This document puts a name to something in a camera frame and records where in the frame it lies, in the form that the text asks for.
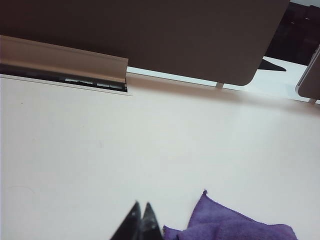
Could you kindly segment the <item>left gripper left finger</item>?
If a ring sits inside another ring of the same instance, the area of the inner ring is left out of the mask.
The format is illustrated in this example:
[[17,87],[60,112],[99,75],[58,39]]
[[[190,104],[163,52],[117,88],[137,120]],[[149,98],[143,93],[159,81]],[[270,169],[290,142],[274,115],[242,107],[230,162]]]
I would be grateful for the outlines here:
[[130,209],[111,240],[137,240],[140,234],[141,208],[138,201]]

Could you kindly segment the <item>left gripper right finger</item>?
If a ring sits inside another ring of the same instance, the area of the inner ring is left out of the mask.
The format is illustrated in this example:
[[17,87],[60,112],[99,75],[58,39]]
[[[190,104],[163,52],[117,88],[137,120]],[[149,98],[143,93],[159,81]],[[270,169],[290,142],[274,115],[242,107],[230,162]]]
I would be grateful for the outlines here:
[[155,212],[148,202],[145,206],[143,217],[139,226],[140,240],[162,240],[163,236],[155,215]]

